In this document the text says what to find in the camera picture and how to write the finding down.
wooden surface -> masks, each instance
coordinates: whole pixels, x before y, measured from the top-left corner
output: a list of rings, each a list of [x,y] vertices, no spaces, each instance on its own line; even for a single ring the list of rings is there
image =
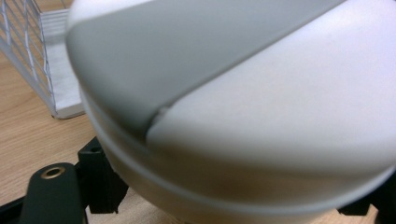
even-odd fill
[[[86,116],[57,120],[0,54],[0,205],[25,194],[30,176],[55,163],[77,161],[77,152],[95,133]],[[335,210],[311,224],[373,224],[367,217],[345,217]],[[89,215],[91,224],[167,224],[167,215],[129,190],[118,215]]]

black mount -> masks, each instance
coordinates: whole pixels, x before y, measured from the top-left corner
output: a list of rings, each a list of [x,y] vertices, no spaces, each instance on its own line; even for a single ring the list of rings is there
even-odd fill
[[[56,163],[34,173],[25,197],[0,207],[1,224],[87,224],[92,214],[118,213],[128,186],[112,170],[93,138],[78,152],[79,162]],[[396,173],[364,198],[338,209],[347,216],[366,216],[378,209],[375,224],[396,224]]]

small hole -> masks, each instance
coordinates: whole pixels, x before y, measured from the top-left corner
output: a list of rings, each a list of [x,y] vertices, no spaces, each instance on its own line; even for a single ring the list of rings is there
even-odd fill
[[[60,176],[64,171],[65,171],[65,169],[63,167],[53,167],[53,168],[46,170],[41,175],[41,178],[52,179],[52,178]]]
[[[101,147],[93,147],[93,148],[91,148],[91,152],[100,152],[100,151],[102,151]]]

metal wire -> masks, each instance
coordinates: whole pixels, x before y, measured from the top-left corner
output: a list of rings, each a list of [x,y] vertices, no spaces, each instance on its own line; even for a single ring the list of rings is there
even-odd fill
[[[66,8],[64,0],[59,0],[58,8]],[[56,117],[39,4],[35,0],[2,0],[0,11],[0,49]]]

white plastic object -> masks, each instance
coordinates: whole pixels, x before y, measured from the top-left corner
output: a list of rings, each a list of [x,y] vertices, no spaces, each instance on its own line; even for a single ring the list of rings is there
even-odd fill
[[[64,45],[68,9],[64,0],[52,6],[42,11],[35,0],[3,0],[0,49],[51,115],[68,119],[84,111]]]
[[[120,176],[176,217],[308,223],[395,170],[395,9],[346,1],[164,108],[144,144],[84,105]]]

